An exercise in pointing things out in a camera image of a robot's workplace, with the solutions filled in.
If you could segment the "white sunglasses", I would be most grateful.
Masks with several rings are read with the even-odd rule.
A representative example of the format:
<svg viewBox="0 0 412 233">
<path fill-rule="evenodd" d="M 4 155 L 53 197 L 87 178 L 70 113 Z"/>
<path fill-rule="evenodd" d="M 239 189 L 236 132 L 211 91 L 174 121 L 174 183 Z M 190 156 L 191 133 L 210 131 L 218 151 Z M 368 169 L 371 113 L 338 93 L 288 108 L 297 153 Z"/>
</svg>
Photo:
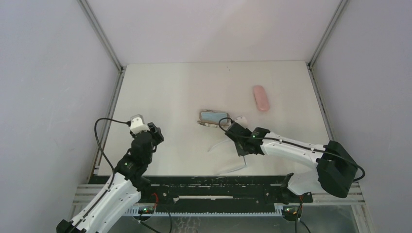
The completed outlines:
<svg viewBox="0 0 412 233">
<path fill-rule="evenodd" d="M 236 157 L 235 150 L 232 146 L 233 143 L 229 139 L 226 139 L 208 148 L 208 154 L 223 158 L 222 162 L 217 162 L 213 175 L 228 175 L 248 167 L 245 157 Z"/>
</svg>

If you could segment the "patterned glasses case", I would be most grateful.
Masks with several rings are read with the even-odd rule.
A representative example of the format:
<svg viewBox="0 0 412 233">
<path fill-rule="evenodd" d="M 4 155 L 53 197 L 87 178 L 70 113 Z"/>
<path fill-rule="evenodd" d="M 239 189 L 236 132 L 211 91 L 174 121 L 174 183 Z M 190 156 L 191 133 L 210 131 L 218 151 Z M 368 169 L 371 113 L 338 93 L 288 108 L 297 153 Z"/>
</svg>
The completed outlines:
<svg viewBox="0 0 412 233">
<path fill-rule="evenodd" d="M 199 112 L 197 123 L 201 126 L 218 128 L 219 125 L 226 127 L 230 125 L 230 116 L 226 112 L 203 109 Z"/>
</svg>

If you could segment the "pink glasses case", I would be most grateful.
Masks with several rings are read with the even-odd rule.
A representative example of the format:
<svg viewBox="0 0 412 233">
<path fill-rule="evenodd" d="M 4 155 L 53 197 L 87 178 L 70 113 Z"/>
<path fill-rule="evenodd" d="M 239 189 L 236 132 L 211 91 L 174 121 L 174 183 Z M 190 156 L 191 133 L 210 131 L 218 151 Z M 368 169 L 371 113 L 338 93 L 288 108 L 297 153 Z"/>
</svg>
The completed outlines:
<svg viewBox="0 0 412 233">
<path fill-rule="evenodd" d="M 269 99 L 263 86 L 253 86 L 253 95 L 256 103 L 256 107 L 261 112 L 267 112 L 270 109 Z"/>
</svg>

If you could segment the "light blue cloth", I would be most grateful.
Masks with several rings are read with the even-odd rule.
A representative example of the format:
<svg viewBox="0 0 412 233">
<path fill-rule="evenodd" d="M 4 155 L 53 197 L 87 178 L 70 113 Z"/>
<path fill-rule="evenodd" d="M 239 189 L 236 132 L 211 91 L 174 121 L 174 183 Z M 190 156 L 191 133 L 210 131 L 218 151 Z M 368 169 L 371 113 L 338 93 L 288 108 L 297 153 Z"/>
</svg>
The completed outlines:
<svg viewBox="0 0 412 233">
<path fill-rule="evenodd" d="M 210 124 L 218 124 L 222 118 L 228 117 L 225 112 L 207 112 L 203 111 L 200 113 L 201 121 L 208 122 Z"/>
</svg>

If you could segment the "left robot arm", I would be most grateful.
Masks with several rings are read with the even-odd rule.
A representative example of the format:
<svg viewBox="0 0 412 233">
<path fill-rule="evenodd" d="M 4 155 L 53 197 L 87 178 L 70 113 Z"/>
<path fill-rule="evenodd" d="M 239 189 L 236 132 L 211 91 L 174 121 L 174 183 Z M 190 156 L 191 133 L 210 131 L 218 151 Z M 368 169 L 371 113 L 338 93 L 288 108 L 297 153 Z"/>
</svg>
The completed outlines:
<svg viewBox="0 0 412 233">
<path fill-rule="evenodd" d="M 142 123 L 139 117 L 129 124 L 130 149 L 93 200 L 71 220 L 57 225 L 58 233 L 106 233 L 143 195 L 151 194 L 150 181 L 143 174 L 164 136 L 154 123 Z"/>
</svg>

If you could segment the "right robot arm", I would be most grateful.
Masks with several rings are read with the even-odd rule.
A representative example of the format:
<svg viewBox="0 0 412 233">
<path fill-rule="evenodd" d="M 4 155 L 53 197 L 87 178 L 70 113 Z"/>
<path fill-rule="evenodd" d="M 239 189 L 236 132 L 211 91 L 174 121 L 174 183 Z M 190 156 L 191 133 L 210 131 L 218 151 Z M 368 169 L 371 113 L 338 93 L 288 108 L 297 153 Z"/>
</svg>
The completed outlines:
<svg viewBox="0 0 412 233">
<path fill-rule="evenodd" d="M 308 167 L 309 171 L 286 178 L 286 188 L 295 195 L 324 190 L 346 198 L 352 183 L 358 181 L 356 174 L 361 167 L 339 142 L 304 143 L 261 127 L 251 131 L 237 122 L 232 122 L 224 132 L 234 142 L 238 156 L 276 156 Z"/>
</svg>

